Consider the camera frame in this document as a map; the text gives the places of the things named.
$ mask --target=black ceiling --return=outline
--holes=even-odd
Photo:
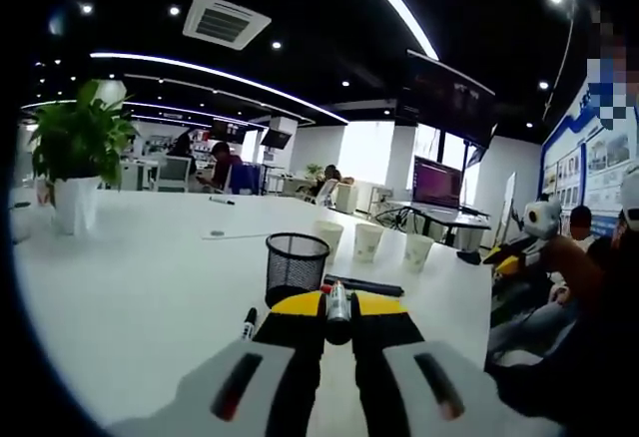
[[[273,19],[243,51],[183,36],[192,0],[48,0],[51,6],[32,55],[34,64],[45,66],[33,67],[28,102],[72,98],[82,80],[115,74],[136,102],[242,120],[274,114],[269,108],[273,106],[307,118],[305,123],[339,125],[323,113],[246,84],[165,64],[92,60],[89,53],[136,53],[198,64],[331,109],[337,103],[393,100],[401,84],[406,49],[421,51],[386,0],[226,1]],[[497,134],[543,141],[585,77],[585,13],[577,16],[553,107],[541,123],[547,93],[539,91],[537,83],[552,83],[556,76],[568,34],[564,13],[552,9],[547,0],[403,1],[443,63],[495,91]],[[91,3],[93,13],[82,15],[80,3]],[[172,5],[181,8],[179,16],[169,15]],[[282,42],[282,48],[272,49],[273,41]],[[344,80],[350,86],[342,86]],[[391,105],[389,101],[379,108],[334,112],[348,120],[392,119],[392,113],[383,112]],[[526,123],[533,123],[533,128]]]

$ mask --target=tv screen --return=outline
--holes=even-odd
[[[275,148],[277,150],[283,150],[291,135],[288,133],[283,133],[282,131],[269,129],[267,134],[262,139],[262,146],[266,148]]]
[[[461,171],[415,156],[412,200],[415,203],[459,207]]]
[[[396,115],[488,148],[494,133],[494,93],[472,78],[408,50],[408,70]]]
[[[224,141],[234,145],[241,145],[244,142],[247,127],[227,123],[226,121],[214,120],[209,138],[211,140]]]

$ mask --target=air conditioner vent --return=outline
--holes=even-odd
[[[222,0],[193,0],[183,34],[192,38],[244,49],[271,18]]]

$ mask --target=black mesh pen holder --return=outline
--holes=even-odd
[[[267,247],[268,307],[292,295],[320,288],[323,266],[330,254],[323,240],[312,235],[279,232],[267,237]]]

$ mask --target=red shirt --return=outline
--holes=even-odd
[[[217,188],[223,188],[227,183],[227,176],[229,175],[229,169],[232,165],[241,165],[242,158],[237,155],[228,155],[226,158],[222,158],[216,161],[216,168],[213,171],[213,177],[211,181]]]

